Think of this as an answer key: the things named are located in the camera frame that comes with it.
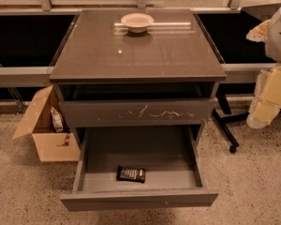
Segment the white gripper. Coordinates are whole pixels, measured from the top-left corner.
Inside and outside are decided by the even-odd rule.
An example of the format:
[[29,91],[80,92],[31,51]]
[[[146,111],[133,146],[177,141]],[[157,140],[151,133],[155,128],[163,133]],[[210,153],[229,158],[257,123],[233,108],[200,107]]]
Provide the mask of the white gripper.
[[[270,20],[251,29],[246,38],[254,42],[266,42]],[[262,69],[256,83],[256,97],[253,98],[246,123],[251,128],[265,128],[270,125],[281,109],[281,63],[267,71]]]

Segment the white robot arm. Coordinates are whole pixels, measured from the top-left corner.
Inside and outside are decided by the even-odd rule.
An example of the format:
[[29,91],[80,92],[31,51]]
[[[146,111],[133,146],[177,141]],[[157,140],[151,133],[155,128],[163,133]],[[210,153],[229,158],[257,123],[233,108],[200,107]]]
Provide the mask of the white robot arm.
[[251,128],[264,128],[271,124],[281,110],[281,7],[271,19],[250,30],[246,38],[263,42],[266,55],[276,62],[269,71],[260,71],[246,118]]

